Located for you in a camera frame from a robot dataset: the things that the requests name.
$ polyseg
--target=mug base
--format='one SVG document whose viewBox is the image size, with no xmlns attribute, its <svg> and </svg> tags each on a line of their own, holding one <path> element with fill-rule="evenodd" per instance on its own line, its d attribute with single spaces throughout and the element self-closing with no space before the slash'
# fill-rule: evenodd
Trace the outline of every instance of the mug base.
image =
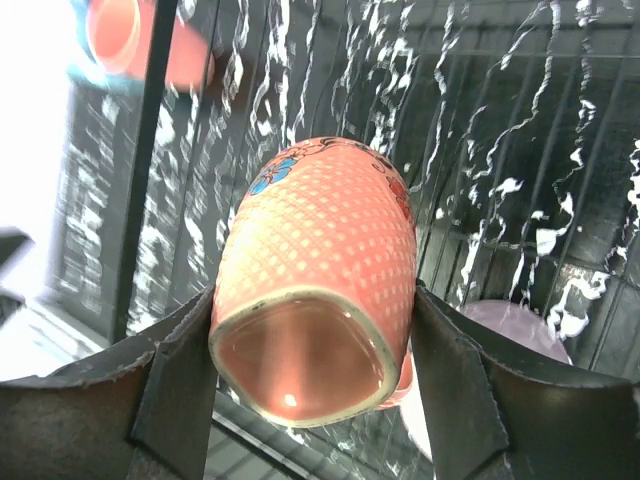
<svg viewBox="0 0 640 480">
<path fill-rule="evenodd" d="M 242 401 L 291 427 L 327 425 L 376 407 L 398 381 L 369 317 L 313 288 L 254 301 L 217 325 L 210 351 Z"/>
</svg>

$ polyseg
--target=ceramic mug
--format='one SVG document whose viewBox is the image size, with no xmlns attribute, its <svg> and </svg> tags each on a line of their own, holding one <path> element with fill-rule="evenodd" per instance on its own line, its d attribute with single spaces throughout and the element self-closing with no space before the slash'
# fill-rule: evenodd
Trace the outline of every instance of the ceramic mug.
<svg viewBox="0 0 640 480">
<path fill-rule="evenodd" d="M 147 0 L 92 0 L 86 16 L 89 50 L 110 75 L 144 80 L 147 72 L 155 5 Z M 209 46 L 177 18 L 173 26 L 166 83 L 177 90 L 199 88 Z M 213 78 L 210 55 L 207 83 Z"/>
<path fill-rule="evenodd" d="M 278 154 L 234 219 L 209 347 L 268 420 L 325 425 L 394 392 L 415 292 L 408 192 L 358 142 L 315 138 Z"/>
<path fill-rule="evenodd" d="M 413 368 L 413 355 L 410 351 L 407 350 L 407 353 L 404 356 L 404 360 L 402 361 L 402 367 L 400 368 L 400 380 L 398 380 L 395 391 L 387 400 L 382 402 L 376 408 L 376 410 L 386 410 L 388 408 L 397 407 L 398 405 L 402 404 L 404 398 L 411 391 L 414 371 L 415 369 Z"/>
</svg>

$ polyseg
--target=blue flower design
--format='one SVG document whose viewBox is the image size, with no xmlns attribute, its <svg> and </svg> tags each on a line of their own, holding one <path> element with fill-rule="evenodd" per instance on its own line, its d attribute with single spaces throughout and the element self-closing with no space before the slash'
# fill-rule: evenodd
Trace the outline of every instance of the blue flower design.
<svg viewBox="0 0 640 480">
<path fill-rule="evenodd" d="M 285 158 L 279 162 L 272 163 L 264 171 L 255 179 L 253 185 L 249 189 L 251 195 L 258 195 L 262 193 L 265 188 L 267 188 L 270 184 L 279 182 L 291 171 L 291 167 L 293 167 L 297 163 L 297 160 L 293 158 Z"/>
</svg>

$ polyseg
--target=floral pattern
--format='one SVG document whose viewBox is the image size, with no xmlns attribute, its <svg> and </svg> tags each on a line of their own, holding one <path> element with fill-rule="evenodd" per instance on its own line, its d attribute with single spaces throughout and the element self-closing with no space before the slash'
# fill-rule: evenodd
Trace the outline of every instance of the floral pattern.
<svg viewBox="0 0 640 480">
<path fill-rule="evenodd" d="M 407 187 L 404 186 L 402 181 L 394 177 L 387 177 L 387 181 L 389 182 L 389 188 L 396 196 L 396 202 L 398 202 L 405 218 L 409 222 L 412 222 L 413 220 L 411 218 L 411 207 L 409 206 L 409 192 L 407 191 Z"/>
<path fill-rule="evenodd" d="M 298 161 L 294 158 L 285 158 L 280 161 L 273 162 L 255 179 L 249 192 L 251 195 L 262 193 L 272 183 L 277 183 L 284 179 Z"/>
<path fill-rule="evenodd" d="M 287 175 L 289 175 L 289 172 L 291 172 L 291 168 L 298 162 L 298 160 L 301 160 L 304 157 L 317 155 L 330 148 L 344 146 L 357 148 L 358 150 L 365 152 L 375 160 L 375 162 L 371 164 L 372 167 L 375 168 L 378 172 L 385 174 L 387 181 L 389 182 L 389 188 L 396 196 L 396 202 L 402 210 L 402 214 L 410 223 L 413 223 L 409 201 L 409 192 L 407 191 L 407 187 L 404 185 L 402 180 L 400 180 L 396 176 L 395 169 L 393 168 L 391 163 L 389 163 L 389 161 L 383 155 L 376 152 L 367 145 L 345 138 L 324 137 L 319 138 L 314 142 L 301 142 L 283 150 L 276 156 L 273 163 L 266 167 L 258 176 L 258 178 L 255 179 L 255 181 L 249 188 L 249 194 L 258 195 L 272 183 L 277 183 L 280 180 L 284 179 Z"/>
</svg>

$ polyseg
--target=pink mug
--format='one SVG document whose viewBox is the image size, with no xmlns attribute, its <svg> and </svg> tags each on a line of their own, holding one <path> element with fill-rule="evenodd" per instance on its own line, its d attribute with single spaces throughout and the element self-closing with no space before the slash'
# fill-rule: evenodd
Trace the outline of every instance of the pink mug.
<svg viewBox="0 0 640 480">
<path fill-rule="evenodd" d="M 87 15 L 89 49 L 109 74 L 144 80 L 151 46 L 155 5 L 149 0 L 93 0 Z M 166 82 L 178 90 L 199 88 L 207 60 L 207 42 L 189 25 L 175 20 Z M 209 59 L 207 83 L 213 78 Z"/>
<path fill-rule="evenodd" d="M 407 350 L 400 368 L 400 380 L 396 385 L 396 390 L 389 398 L 378 405 L 376 410 L 386 410 L 388 408 L 399 406 L 404 398 L 411 391 L 413 385 L 413 355 Z"/>
<path fill-rule="evenodd" d="M 284 150 L 222 255 L 209 335 L 219 373 L 287 426 L 383 404 L 406 355 L 415 258 L 407 188 L 382 155 L 335 137 Z"/>
</svg>

